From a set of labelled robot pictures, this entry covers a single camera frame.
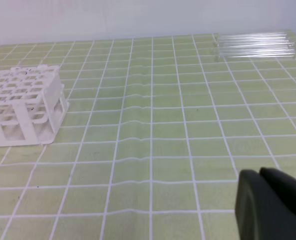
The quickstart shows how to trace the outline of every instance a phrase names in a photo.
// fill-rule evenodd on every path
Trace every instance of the white background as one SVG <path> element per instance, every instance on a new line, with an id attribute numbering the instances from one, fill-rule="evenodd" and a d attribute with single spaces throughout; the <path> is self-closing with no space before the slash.
<path id="1" fill-rule="evenodd" d="M 0 44 L 278 29 L 296 0 L 0 0 Z"/>

